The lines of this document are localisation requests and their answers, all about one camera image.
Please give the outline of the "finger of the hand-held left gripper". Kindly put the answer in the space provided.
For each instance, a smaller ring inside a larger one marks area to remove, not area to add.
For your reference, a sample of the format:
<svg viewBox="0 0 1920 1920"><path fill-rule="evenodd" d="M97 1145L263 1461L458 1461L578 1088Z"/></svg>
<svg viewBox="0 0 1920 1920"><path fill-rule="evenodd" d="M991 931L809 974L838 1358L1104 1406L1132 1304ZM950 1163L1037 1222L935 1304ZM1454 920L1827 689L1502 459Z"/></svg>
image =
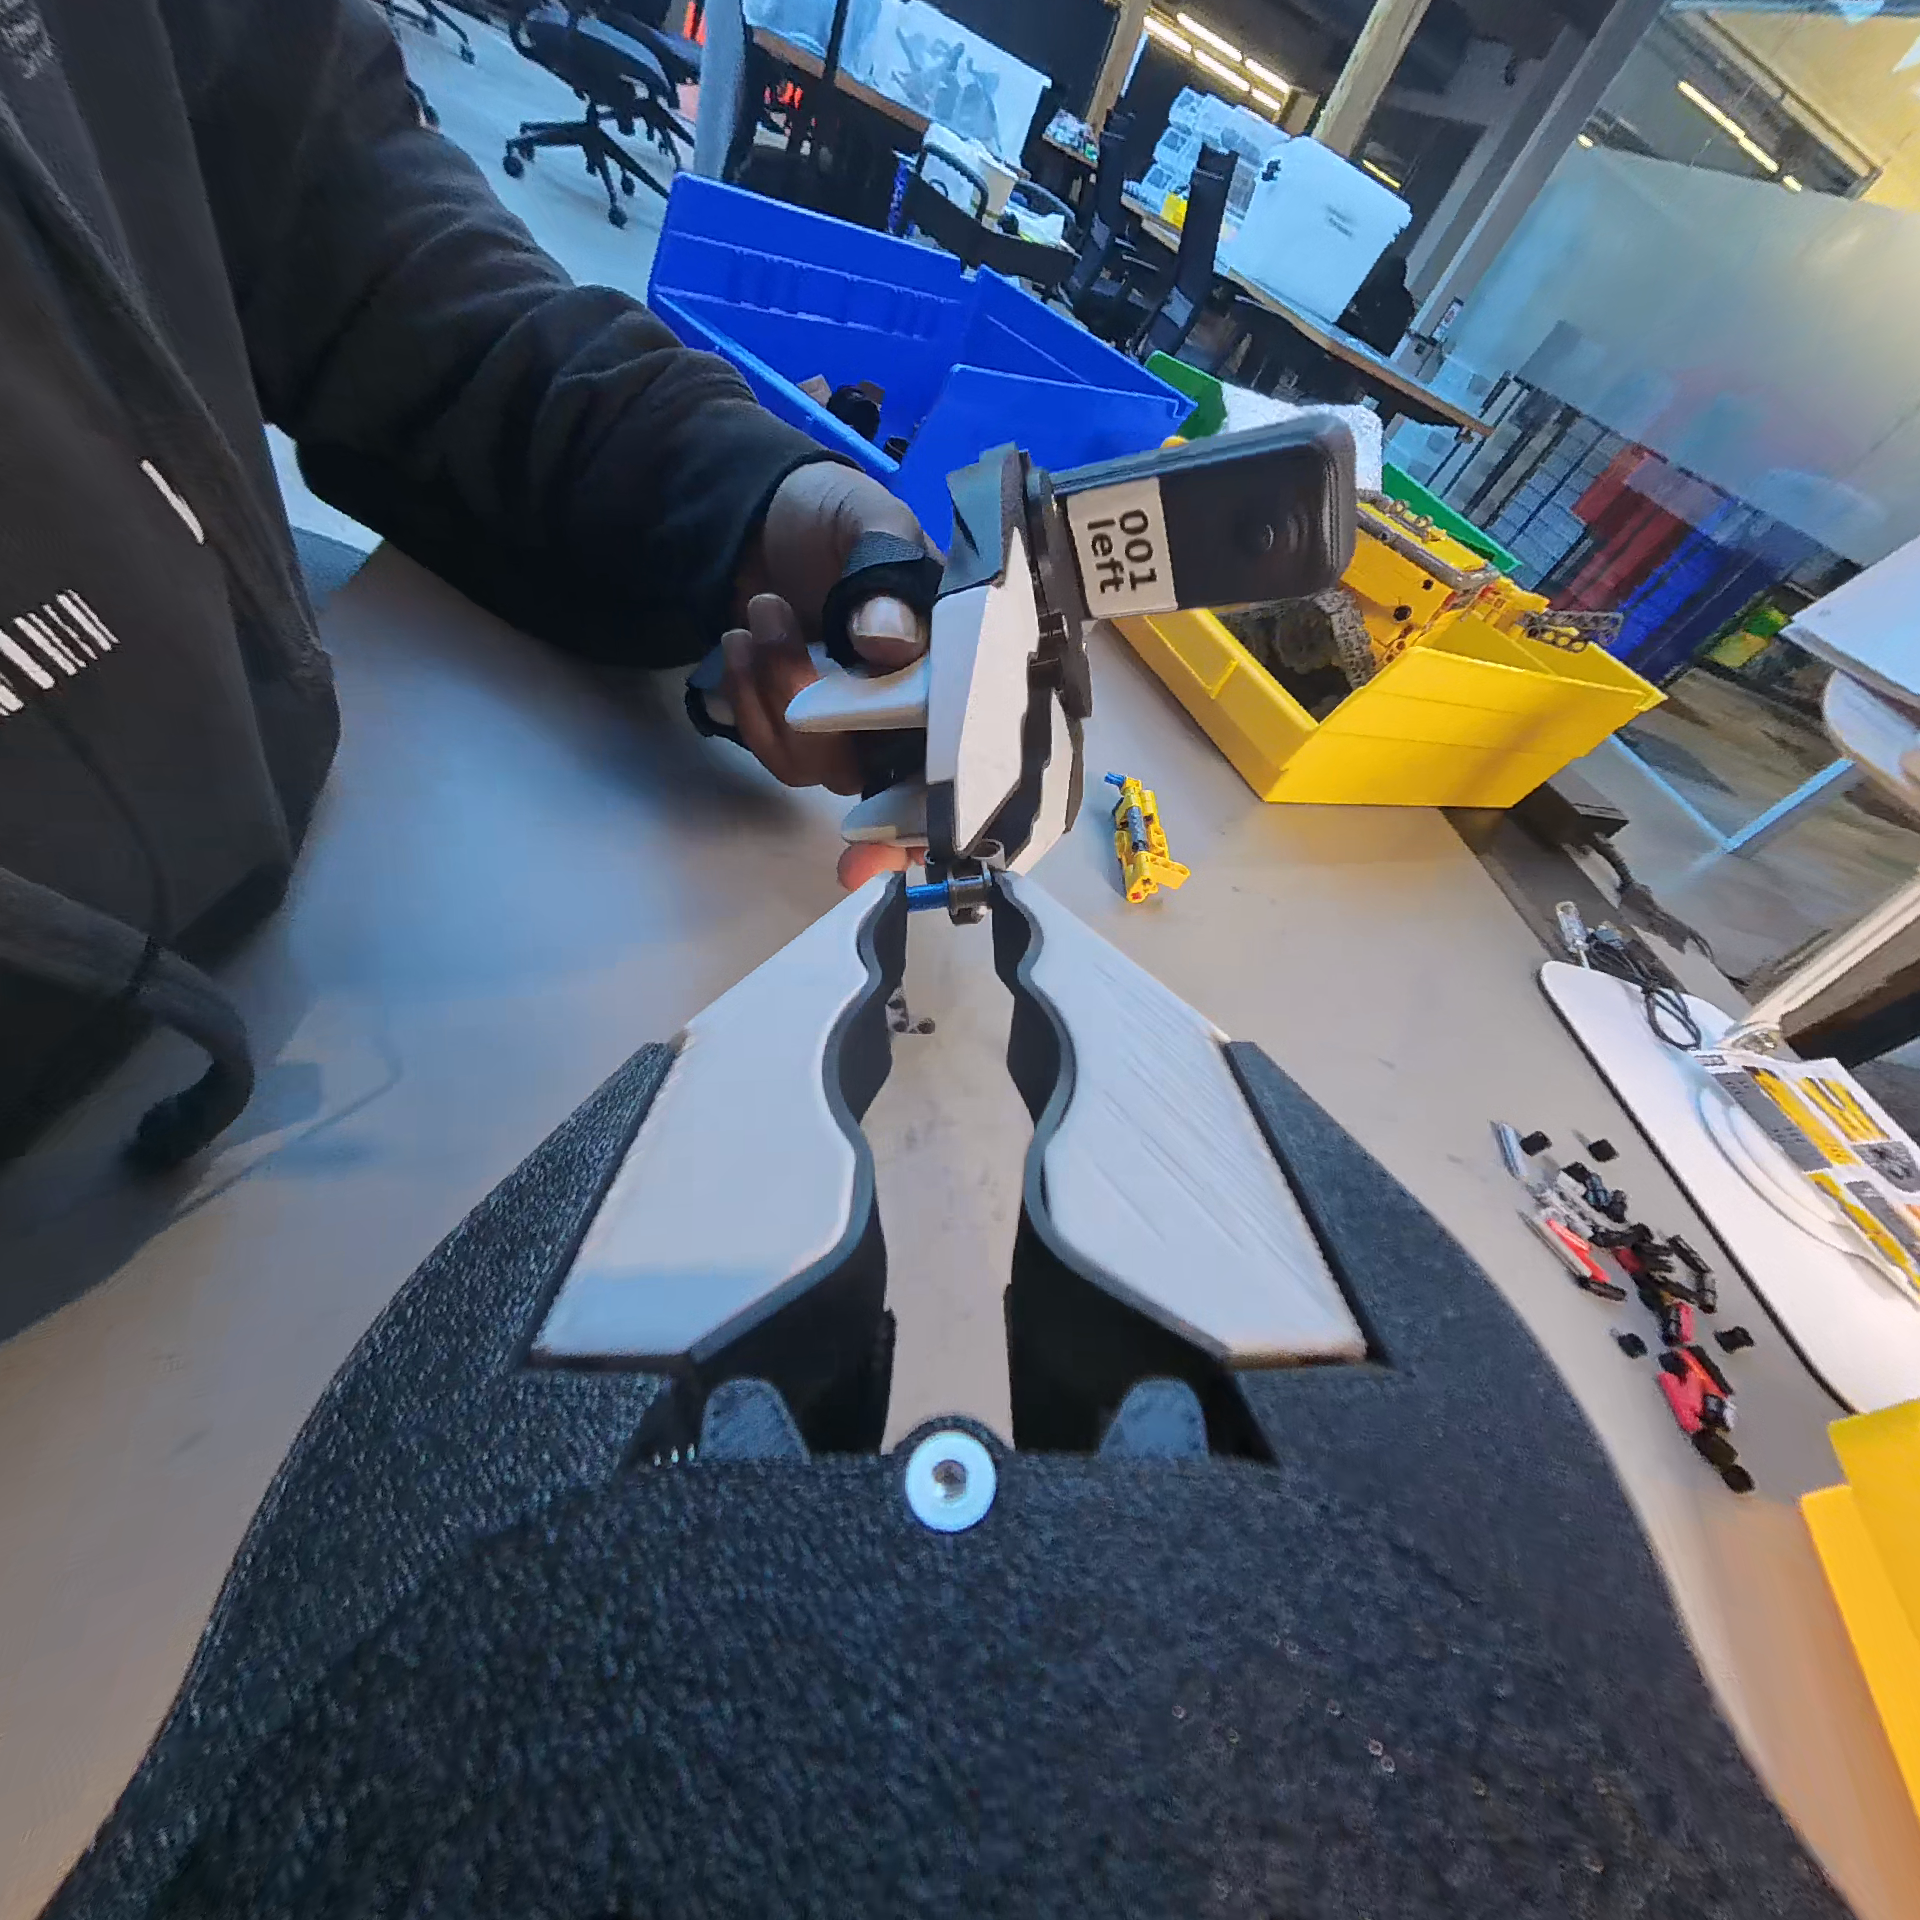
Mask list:
<svg viewBox="0 0 1920 1920"><path fill-rule="evenodd" d="M925 719L925 829L930 857L1037 862L1051 816L995 825L1026 779L1028 662L1037 597L1028 546L1008 531L1004 573L940 593L930 617Z"/></svg>

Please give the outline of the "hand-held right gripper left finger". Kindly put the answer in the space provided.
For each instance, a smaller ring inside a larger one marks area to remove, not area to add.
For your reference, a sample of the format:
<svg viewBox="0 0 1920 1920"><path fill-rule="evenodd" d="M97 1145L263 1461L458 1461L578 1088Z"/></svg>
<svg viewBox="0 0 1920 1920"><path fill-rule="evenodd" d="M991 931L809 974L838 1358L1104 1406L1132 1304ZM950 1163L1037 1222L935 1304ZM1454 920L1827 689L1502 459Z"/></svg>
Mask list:
<svg viewBox="0 0 1920 1920"><path fill-rule="evenodd" d="M678 1030L542 1362L856 1362L889 1289L863 1120L891 1068L905 920L905 877L866 881Z"/></svg>

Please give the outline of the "white metal book stand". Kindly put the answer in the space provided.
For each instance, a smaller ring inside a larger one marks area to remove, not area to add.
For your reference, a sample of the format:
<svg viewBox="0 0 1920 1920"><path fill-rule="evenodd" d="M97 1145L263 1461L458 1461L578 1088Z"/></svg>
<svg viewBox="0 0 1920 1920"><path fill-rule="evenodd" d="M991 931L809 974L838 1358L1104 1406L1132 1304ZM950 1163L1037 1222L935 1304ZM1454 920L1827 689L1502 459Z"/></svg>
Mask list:
<svg viewBox="0 0 1920 1920"><path fill-rule="evenodd" d="M1659 1037L1642 991L1578 962L1549 962L1543 990L1571 1037L1611 1085L1627 1116L1687 1194L1719 1248L1766 1308L1804 1368L1844 1415L1916 1399L1916 1295L1844 1248L1820 1222L1794 1211L1794 1191L1766 1199L1722 1156L1703 1104L1714 1088L1691 1068L1691 1051L1754 1051L1770 1062L1814 1056L1814 1014L1837 1011L1871 985L1890 985L1896 962L1916 961L1916 881L1867 910L1795 962L1752 1011L1731 1014L1705 998L1681 1006L1698 1041Z"/></svg>

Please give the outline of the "yellow plastic bin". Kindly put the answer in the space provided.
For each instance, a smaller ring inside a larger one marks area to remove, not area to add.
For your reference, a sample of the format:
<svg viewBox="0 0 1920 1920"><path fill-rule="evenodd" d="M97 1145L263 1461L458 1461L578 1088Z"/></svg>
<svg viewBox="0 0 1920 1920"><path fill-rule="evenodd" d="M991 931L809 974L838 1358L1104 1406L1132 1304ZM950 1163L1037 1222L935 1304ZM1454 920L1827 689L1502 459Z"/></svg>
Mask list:
<svg viewBox="0 0 1920 1920"><path fill-rule="evenodd" d="M1263 802L1507 810L1666 703L1608 647L1561 654L1465 620L1315 719L1221 615L1116 629Z"/></svg>
<svg viewBox="0 0 1920 1920"><path fill-rule="evenodd" d="M1799 1510L1916 1805L1916 1399L1851 1415L1829 1440L1842 1479Z"/></svg>

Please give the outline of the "person's left forearm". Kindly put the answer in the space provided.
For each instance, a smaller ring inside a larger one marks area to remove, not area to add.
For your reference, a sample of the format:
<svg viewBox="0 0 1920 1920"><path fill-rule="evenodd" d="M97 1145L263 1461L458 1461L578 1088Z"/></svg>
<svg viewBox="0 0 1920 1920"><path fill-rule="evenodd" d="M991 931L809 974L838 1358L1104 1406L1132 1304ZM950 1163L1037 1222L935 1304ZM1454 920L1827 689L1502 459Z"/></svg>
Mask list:
<svg viewBox="0 0 1920 1920"><path fill-rule="evenodd" d="M573 279L423 125L371 3L156 15L251 387L306 482L527 636L695 662L773 489L843 459Z"/></svg>

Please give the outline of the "person's left hand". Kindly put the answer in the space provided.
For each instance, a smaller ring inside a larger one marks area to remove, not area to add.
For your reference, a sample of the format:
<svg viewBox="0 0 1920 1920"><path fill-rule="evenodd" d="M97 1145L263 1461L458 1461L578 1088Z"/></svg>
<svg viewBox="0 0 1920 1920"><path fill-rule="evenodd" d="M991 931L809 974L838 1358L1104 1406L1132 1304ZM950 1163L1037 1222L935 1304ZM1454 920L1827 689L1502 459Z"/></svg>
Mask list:
<svg viewBox="0 0 1920 1920"><path fill-rule="evenodd" d="M743 744L788 787L856 797L859 746L850 732L794 732L789 703L821 674L814 642L827 593L866 534L930 547L918 517L879 481L843 462L783 475L735 570L735 628L720 641L723 703Z"/></svg>

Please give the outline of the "white foam sheet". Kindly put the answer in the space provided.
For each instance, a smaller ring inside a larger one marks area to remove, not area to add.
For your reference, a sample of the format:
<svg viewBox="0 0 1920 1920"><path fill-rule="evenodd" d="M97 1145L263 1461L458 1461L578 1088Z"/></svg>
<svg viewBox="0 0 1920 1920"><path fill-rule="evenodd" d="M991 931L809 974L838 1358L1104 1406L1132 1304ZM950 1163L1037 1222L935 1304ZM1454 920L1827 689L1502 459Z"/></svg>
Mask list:
<svg viewBox="0 0 1920 1920"><path fill-rule="evenodd" d="M1221 437L1286 420L1338 420L1354 437L1354 493L1385 493L1380 416L1360 400L1293 400L1221 381Z"/></svg>

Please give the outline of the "black office chair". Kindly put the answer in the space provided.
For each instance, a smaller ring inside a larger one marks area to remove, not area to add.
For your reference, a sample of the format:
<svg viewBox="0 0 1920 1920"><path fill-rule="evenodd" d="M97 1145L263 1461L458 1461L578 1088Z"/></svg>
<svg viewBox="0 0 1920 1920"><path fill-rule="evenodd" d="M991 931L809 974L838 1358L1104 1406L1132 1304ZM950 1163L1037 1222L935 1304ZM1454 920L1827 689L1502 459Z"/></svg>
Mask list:
<svg viewBox="0 0 1920 1920"><path fill-rule="evenodd" d="M1233 185L1239 152L1203 145L1188 180L1188 207L1174 251L1151 231L1108 236L1092 251L1092 277L1065 301L1096 340L1145 362L1177 357L1211 302L1216 253Z"/></svg>
<svg viewBox="0 0 1920 1920"><path fill-rule="evenodd" d="M670 185L622 143L645 131L674 173L695 150L695 126L678 111L678 89L692 67L665 51L664 37L625 14L608 15L598 3L515 3L509 43L581 103L568 119L527 119L503 140L499 166L509 180L522 180L547 150L581 152L608 194L614 229L628 229L628 200L641 185L670 194Z"/></svg>

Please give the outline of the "white plastic storage box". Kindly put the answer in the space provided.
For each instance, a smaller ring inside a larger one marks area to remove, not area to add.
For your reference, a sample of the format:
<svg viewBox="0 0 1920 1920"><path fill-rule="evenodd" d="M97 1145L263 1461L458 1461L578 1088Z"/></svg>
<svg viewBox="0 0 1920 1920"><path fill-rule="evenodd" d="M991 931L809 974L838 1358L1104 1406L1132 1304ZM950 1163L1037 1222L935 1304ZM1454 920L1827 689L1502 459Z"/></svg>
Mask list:
<svg viewBox="0 0 1920 1920"><path fill-rule="evenodd" d="M1216 266L1335 322L1408 224L1394 185L1315 138L1290 138L1263 160L1233 231L1221 231Z"/></svg>

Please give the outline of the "stack of clear storage boxes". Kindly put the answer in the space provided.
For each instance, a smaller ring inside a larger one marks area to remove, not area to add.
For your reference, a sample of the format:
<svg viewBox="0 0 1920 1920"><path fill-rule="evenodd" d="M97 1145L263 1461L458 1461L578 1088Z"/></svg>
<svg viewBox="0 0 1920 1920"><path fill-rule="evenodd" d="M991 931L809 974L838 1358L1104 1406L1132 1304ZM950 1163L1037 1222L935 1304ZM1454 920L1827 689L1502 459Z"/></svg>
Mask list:
<svg viewBox="0 0 1920 1920"><path fill-rule="evenodd" d="M1154 152L1131 168L1128 192L1168 218L1165 205L1174 200L1188 200L1188 180L1203 150L1211 145L1233 152L1224 224L1239 224L1256 192L1263 166L1286 140L1286 131L1275 126L1251 106L1181 89L1165 111L1165 126L1154 143Z"/></svg>

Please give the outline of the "black power adapter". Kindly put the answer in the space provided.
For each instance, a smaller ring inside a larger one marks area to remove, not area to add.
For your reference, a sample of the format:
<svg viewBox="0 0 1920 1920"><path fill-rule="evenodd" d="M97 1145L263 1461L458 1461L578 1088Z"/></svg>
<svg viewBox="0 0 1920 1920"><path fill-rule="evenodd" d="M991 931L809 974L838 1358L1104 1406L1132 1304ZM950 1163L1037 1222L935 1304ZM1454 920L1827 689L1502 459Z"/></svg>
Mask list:
<svg viewBox="0 0 1920 1920"><path fill-rule="evenodd" d="M1581 801L1549 779L1520 801L1513 816L1536 843L1549 850L1594 855L1602 862L1618 886L1618 910L1635 932L1648 932L1671 951L1698 951L1705 961L1714 961L1709 936L1671 914L1622 857L1618 834L1627 825L1627 816L1613 802Z"/></svg>

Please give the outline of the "blue plastic bin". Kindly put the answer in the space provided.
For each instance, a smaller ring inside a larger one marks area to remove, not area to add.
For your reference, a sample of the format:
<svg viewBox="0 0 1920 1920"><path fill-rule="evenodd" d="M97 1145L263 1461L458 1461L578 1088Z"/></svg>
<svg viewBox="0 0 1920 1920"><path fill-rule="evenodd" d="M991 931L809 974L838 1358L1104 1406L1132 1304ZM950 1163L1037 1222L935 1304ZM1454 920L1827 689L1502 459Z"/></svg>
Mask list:
<svg viewBox="0 0 1920 1920"><path fill-rule="evenodd" d="M947 472L998 445L1068 470L1155 449L1188 396L991 266L714 180L674 180L650 308L766 410L950 537Z"/></svg>

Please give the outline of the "glass partition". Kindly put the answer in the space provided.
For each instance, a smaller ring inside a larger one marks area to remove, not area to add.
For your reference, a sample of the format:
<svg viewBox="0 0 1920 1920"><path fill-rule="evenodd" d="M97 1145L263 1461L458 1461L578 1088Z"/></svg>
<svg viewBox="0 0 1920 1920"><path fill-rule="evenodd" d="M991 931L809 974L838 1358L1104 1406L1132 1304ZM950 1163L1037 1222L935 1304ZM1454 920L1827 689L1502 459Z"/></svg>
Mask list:
<svg viewBox="0 0 1920 1920"><path fill-rule="evenodd" d="M1867 568L1916 537L1916 211L1571 143L1437 277L1437 387L1520 374Z"/></svg>

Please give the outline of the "person's black hoodie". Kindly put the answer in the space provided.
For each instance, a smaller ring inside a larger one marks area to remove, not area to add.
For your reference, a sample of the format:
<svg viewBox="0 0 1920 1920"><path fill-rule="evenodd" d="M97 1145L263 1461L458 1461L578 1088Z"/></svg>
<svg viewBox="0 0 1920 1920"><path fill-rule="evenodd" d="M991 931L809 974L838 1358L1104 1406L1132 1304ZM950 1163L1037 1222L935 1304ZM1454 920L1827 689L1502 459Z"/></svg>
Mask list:
<svg viewBox="0 0 1920 1920"><path fill-rule="evenodd" d="M5 868L205 970L341 740L155 3L5 3Z"/></svg>

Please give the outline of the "light wooden post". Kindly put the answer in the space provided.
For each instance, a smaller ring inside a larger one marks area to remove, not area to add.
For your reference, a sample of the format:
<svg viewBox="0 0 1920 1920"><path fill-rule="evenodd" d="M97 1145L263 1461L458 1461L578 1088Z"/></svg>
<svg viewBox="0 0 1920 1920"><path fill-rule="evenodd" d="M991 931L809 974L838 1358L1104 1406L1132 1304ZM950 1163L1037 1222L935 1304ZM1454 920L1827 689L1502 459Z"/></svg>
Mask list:
<svg viewBox="0 0 1920 1920"><path fill-rule="evenodd" d="M1109 111L1116 106L1121 91L1128 89L1128 79L1135 64L1139 55L1139 39L1144 39L1144 24L1151 15L1145 0L1132 3L1114 3L1114 33L1108 39L1108 51L1102 57L1096 79L1092 86L1092 103L1088 103L1088 126L1095 133L1104 131Z"/></svg>
<svg viewBox="0 0 1920 1920"><path fill-rule="evenodd" d="M1331 152L1351 160L1366 140L1366 131L1377 111L1380 93L1398 74L1408 45L1414 43L1429 3L1377 0L1361 24L1351 51L1347 55L1338 79L1325 91L1314 119L1314 138Z"/></svg>

